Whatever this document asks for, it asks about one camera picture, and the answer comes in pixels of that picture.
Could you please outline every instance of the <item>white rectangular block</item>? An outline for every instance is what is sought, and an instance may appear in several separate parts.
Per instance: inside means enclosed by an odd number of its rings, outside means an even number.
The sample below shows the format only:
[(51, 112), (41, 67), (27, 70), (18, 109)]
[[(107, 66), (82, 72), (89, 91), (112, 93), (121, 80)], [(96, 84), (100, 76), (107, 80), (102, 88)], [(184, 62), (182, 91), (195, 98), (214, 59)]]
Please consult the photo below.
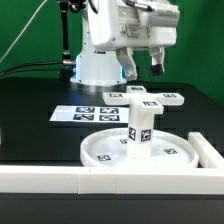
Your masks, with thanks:
[(82, 168), (78, 176), (79, 194), (114, 194), (116, 179), (113, 169)]
[(0, 166), (1, 193), (78, 193), (79, 167)]

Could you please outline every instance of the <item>white block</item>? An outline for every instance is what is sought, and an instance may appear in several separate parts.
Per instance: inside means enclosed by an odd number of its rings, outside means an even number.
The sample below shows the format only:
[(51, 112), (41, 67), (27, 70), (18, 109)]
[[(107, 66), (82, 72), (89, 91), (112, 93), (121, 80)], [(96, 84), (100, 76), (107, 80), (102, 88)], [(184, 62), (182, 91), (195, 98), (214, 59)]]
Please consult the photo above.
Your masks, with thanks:
[(78, 193), (79, 167), (0, 166), (1, 193)]
[(190, 132), (188, 141), (199, 155), (199, 163), (204, 168), (223, 168), (224, 159), (199, 132)]
[(78, 177), (79, 194), (114, 194), (115, 174), (113, 169), (82, 168)]

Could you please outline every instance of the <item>cable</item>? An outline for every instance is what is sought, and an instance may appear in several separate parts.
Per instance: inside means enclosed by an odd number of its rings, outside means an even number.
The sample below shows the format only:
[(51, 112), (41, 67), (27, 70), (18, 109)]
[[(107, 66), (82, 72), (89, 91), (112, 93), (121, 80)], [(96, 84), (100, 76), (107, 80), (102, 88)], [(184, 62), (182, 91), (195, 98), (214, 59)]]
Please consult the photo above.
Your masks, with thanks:
[(132, 8), (140, 9), (142, 11), (152, 12), (152, 8), (149, 5), (140, 4), (133, 2), (131, 0), (122, 0), (127, 6), (130, 6)]
[(89, 0), (89, 4), (90, 4), (90, 7), (93, 10), (93, 12), (95, 12), (96, 14), (98, 14), (98, 11), (97, 11), (95, 5), (93, 4), (92, 0)]
[(16, 65), (14, 67), (8, 68), (8, 69), (0, 72), (0, 77), (1, 77), (1, 75), (5, 74), (5, 73), (9, 73), (9, 72), (15, 71), (20, 68), (33, 67), (33, 66), (46, 66), (46, 65), (63, 65), (63, 62), (60, 62), (60, 61), (33, 62), (33, 63), (26, 63), (26, 64), (22, 64), (22, 65)]
[(27, 30), (27, 28), (29, 27), (29, 25), (32, 23), (33, 19), (36, 17), (36, 15), (38, 14), (38, 12), (41, 10), (41, 8), (44, 6), (44, 4), (47, 2), (48, 0), (44, 0), (40, 6), (37, 8), (37, 10), (34, 12), (34, 14), (32, 15), (32, 17), (30, 18), (30, 20), (28, 21), (28, 23), (25, 25), (25, 27), (23, 28), (23, 30), (20, 32), (20, 34), (18, 35), (18, 37), (14, 40), (14, 42), (11, 44), (11, 46), (9, 47), (9, 49), (6, 51), (6, 53), (2, 56), (2, 58), (0, 59), (0, 64), (3, 62), (3, 60), (8, 56), (8, 54), (10, 53), (10, 51), (12, 50), (12, 48), (15, 46), (15, 44), (19, 41), (19, 39), (22, 37), (22, 35), (25, 33), (25, 31)]
[(50, 72), (50, 71), (59, 71), (60, 68), (56, 69), (56, 68), (51, 68), (51, 69), (29, 69), (29, 70), (20, 70), (20, 71), (12, 71), (12, 72), (6, 72), (4, 74), (0, 74), (0, 78), (7, 76), (7, 75), (11, 75), (11, 74), (15, 74), (15, 73), (22, 73), (22, 72)]

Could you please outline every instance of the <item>black cable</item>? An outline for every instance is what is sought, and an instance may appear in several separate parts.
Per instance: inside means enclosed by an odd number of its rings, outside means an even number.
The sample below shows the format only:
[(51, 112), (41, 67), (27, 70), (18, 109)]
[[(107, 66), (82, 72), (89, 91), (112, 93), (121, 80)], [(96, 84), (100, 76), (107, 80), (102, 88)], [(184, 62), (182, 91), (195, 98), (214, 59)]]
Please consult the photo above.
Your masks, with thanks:
[(94, 6), (92, 0), (89, 0), (89, 5), (90, 5), (91, 9), (93, 10), (93, 12), (95, 12), (96, 14), (98, 14), (98, 11), (97, 11), (96, 7)]
[(4, 74), (0, 74), (0, 78), (7, 76), (7, 75), (11, 75), (11, 74), (15, 74), (15, 73), (22, 73), (22, 72), (50, 72), (50, 71), (59, 71), (60, 68), (56, 69), (56, 68), (52, 68), (52, 69), (29, 69), (29, 70), (20, 70), (20, 71), (11, 71), (11, 72), (6, 72)]
[(16, 65), (14, 67), (8, 68), (8, 69), (0, 72), (0, 77), (1, 77), (1, 75), (5, 74), (5, 73), (12, 72), (12, 71), (20, 69), (20, 68), (34, 67), (34, 66), (46, 66), (46, 65), (62, 65), (62, 64), (63, 64), (63, 62), (61, 62), (61, 61), (50, 61), (50, 62), (33, 62), (33, 63)]

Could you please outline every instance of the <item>green wall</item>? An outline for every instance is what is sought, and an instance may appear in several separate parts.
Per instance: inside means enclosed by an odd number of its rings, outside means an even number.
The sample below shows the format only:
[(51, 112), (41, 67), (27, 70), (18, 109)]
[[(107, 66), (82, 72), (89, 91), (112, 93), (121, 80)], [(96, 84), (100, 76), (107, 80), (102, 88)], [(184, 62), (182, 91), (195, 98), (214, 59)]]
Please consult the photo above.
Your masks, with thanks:
[[(18, 36), (43, 0), (0, 2), (0, 58)], [(135, 54), (143, 80), (184, 82), (204, 92), (224, 106), (224, 1), (172, 0), (181, 11), (176, 46), (166, 50), (165, 75), (152, 77), (147, 52)], [(81, 50), (81, 17), (69, 15), (70, 45), (73, 55)], [(32, 25), (0, 64), (0, 70), (36, 61), (61, 59), (60, 10), (56, 0), (48, 0)], [(36, 77), (57, 77), (56, 72), (31, 73)]]

